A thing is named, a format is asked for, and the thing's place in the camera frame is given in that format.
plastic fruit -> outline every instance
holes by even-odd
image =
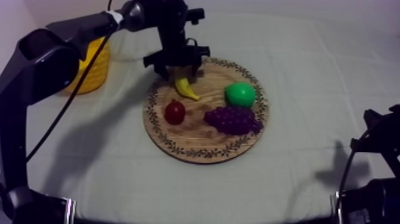
[[[250,108],[236,106],[218,107],[206,112],[204,121],[227,135],[247,135],[252,131],[258,134],[264,127]]]
[[[251,107],[255,101],[255,89],[244,82],[234,83],[225,88],[225,94],[231,105]]]
[[[173,99],[165,108],[164,118],[171,125],[180,125],[185,119],[185,106]]]
[[[175,87],[184,97],[189,97],[194,100],[200,99],[200,97],[193,92],[186,76],[175,76]]]

purple grapes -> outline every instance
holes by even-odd
[[[204,121],[227,135],[259,133],[264,127],[255,119],[253,111],[245,107],[217,107],[204,114]]]

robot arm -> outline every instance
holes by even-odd
[[[14,223],[39,222],[38,196],[27,181],[27,107],[63,90],[76,77],[89,43],[121,29],[158,28],[163,49],[146,57],[145,65],[153,64],[163,78],[168,79],[166,66],[197,70],[210,50],[187,45],[184,27],[202,18],[202,9],[188,10],[183,0],[128,1],[121,10],[51,23],[18,42],[0,76],[0,189]]]

white wall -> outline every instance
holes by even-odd
[[[108,0],[24,0],[38,25],[106,8]],[[125,0],[114,0],[114,8]],[[272,13],[352,23],[400,34],[400,0],[186,0],[208,12]]]
[[[0,0],[0,71],[13,54],[17,41],[37,27],[22,0]]]

toy banana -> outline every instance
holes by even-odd
[[[175,76],[175,86],[178,92],[184,97],[189,97],[194,100],[200,99],[200,97],[193,92],[186,76]]]

